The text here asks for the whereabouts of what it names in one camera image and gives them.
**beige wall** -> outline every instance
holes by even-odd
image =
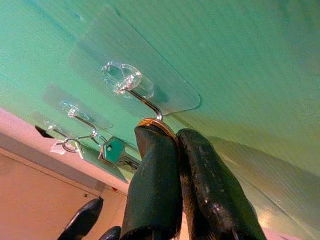
[[[110,189],[92,190],[0,151],[0,240],[55,240],[74,213],[99,195],[103,210],[85,240],[98,240],[122,225],[127,197]],[[180,239],[187,240],[185,220],[183,225]]]

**mint green surface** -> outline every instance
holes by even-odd
[[[121,46],[104,39],[107,26],[120,34],[129,25],[200,96],[165,122],[214,143],[265,227],[320,239],[319,1],[3,0],[0,12],[2,108],[86,131],[44,101],[54,84],[112,123],[102,134],[135,146],[134,128],[154,113],[90,81],[99,56],[82,44]],[[153,57],[136,60],[143,69]],[[171,99],[187,96],[180,83]]]

